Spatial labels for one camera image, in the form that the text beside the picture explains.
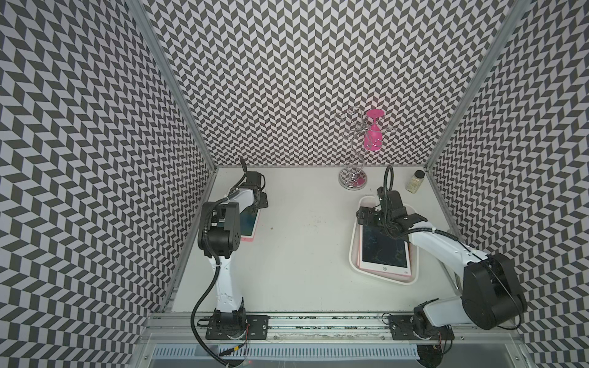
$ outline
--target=spice jar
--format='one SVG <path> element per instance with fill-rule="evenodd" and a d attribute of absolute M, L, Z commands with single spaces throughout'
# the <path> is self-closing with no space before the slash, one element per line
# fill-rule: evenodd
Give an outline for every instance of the spice jar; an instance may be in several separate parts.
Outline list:
<path fill-rule="evenodd" d="M 425 173 L 423 172 L 423 170 L 417 170 L 413 174 L 411 180 L 409 180 L 409 182 L 407 183 L 406 189 L 411 193 L 415 194 L 417 192 L 417 189 L 419 189 L 419 186 L 421 185 L 423 178 L 425 178 Z"/>

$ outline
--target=chevron patterned wall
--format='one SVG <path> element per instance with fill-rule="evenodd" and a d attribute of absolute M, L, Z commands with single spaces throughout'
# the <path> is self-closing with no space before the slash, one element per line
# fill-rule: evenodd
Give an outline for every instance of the chevron patterned wall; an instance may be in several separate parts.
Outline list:
<path fill-rule="evenodd" d="M 398 129 L 369 164 L 424 163 L 511 2 L 144 0 L 220 165 L 342 164 L 353 105 Z"/>
<path fill-rule="evenodd" d="M 123 367 L 208 177 L 123 1 L 1 1 L 0 118 L 0 367 Z"/>
<path fill-rule="evenodd" d="M 468 240 L 516 260 L 540 367 L 589 367 L 588 25 L 534 2 L 435 167 Z"/>

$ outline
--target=tablet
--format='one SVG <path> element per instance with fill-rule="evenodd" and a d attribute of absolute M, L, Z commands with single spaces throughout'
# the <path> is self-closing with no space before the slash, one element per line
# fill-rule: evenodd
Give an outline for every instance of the tablet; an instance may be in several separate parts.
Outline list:
<path fill-rule="evenodd" d="M 239 214 L 242 241 L 254 240 L 259 218 L 260 210 L 256 209 L 253 204 Z"/>
<path fill-rule="evenodd" d="M 384 235 L 376 227 L 360 226 L 360 247 L 358 267 L 411 276 L 409 262 L 409 243 L 402 239 L 393 239 Z"/>

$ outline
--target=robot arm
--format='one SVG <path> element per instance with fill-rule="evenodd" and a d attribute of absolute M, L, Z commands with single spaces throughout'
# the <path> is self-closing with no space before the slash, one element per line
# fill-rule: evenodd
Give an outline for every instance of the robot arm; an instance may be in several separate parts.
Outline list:
<path fill-rule="evenodd" d="M 415 307 L 413 330 L 422 338 L 437 336 L 449 324 L 474 323 L 489 330 L 526 311 L 527 304 L 513 260 L 469 248 L 451 234 L 437 231 L 419 214 L 407 214 L 397 191 L 377 190 L 380 207 L 361 207 L 358 224 L 378 227 L 403 238 L 450 267 L 463 282 L 462 296 L 431 300 Z"/>
<path fill-rule="evenodd" d="M 432 327 L 474 323 L 490 330 L 525 311 L 527 304 L 512 260 L 436 234 L 428 222 L 416 223 L 412 228 L 432 229 L 410 234 L 409 242 L 446 264 L 464 283 L 462 296 L 435 300 L 417 308 L 417 313 L 423 313 Z"/>
<path fill-rule="evenodd" d="M 450 267 L 461 279 L 464 278 L 464 267 L 469 263 L 480 262 L 487 259 L 487 254 L 483 251 L 464 249 L 464 247 L 457 241 L 448 237 L 435 234 L 435 227 L 426 221 L 416 223 L 412 228 L 431 228 L 434 233 L 427 233 L 421 231 L 419 233 L 412 233 L 409 235 L 409 242 L 416 247 L 420 247 L 445 265 Z"/>
<path fill-rule="evenodd" d="M 219 268 L 215 283 L 217 306 L 207 331 L 207 334 L 213 333 L 217 337 L 240 337 L 246 330 L 246 309 L 243 295 L 231 276 L 231 255 L 241 243 L 240 213 L 252 206 L 255 209 L 268 207 L 266 193 L 262 192 L 263 175 L 248 172 L 245 162 L 242 159 L 240 161 L 244 171 L 242 178 L 229 190 L 224 201 L 203 204 L 202 212 L 207 213 L 207 216 L 201 216 L 198 225 L 198 247 L 209 258 L 213 270 Z M 205 229 L 210 248 L 205 245 Z M 213 253 L 218 256 L 219 265 Z"/>

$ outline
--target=white table surface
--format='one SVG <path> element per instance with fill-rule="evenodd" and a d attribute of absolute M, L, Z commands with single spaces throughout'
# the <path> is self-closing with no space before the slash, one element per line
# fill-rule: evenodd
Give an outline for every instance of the white table surface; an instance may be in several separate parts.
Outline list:
<path fill-rule="evenodd" d="M 405 190 L 418 167 L 395 167 L 393 189 L 404 203 L 440 229 L 448 223 L 425 180 L 416 194 Z M 368 167 L 366 187 L 342 188 L 337 167 L 252 168 L 266 176 L 269 207 L 261 210 L 253 242 L 242 241 L 231 256 L 234 279 L 248 311 L 410 311 L 434 298 L 454 296 L 440 263 L 420 250 L 419 278 L 410 286 L 378 280 L 348 263 L 352 224 L 358 201 L 376 194 L 384 167 Z M 242 175 L 241 168 L 221 168 L 210 198 L 224 196 Z M 213 277 L 203 251 L 194 244 L 172 311 L 192 311 Z M 200 311 L 212 311 L 215 289 Z"/>

